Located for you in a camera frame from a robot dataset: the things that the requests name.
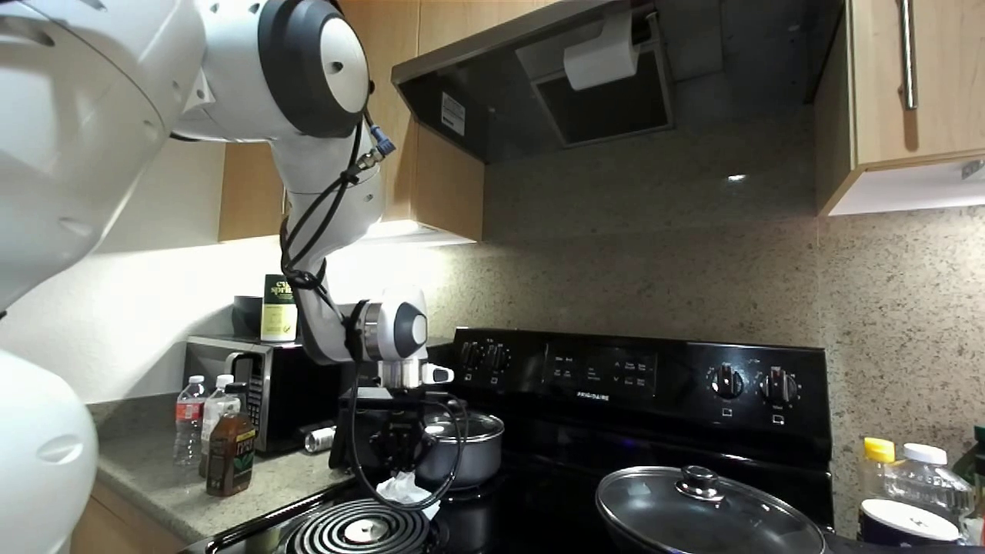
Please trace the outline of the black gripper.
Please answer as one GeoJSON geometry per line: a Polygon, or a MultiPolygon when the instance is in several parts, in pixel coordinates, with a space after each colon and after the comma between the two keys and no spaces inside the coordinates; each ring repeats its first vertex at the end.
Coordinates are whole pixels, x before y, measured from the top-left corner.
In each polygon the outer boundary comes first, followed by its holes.
{"type": "Polygon", "coordinates": [[[413,471],[424,452],[424,402],[387,389],[349,389],[340,397],[335,466],[367,475],[413,471]]]}

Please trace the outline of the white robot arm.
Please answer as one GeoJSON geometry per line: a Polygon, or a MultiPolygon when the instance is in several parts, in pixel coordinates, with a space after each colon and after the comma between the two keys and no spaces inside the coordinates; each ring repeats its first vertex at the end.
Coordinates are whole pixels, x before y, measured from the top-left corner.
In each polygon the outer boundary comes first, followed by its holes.
{"type": "Polygon", "coordinates": [[[141,186],[227,146],[275,157],[280,273],[320,364],[430,372],[411,300],[330,300],[328,261],[382,218],[387,137],[335,0],[0,0],[0,312],[100,257],[141,186]]]}

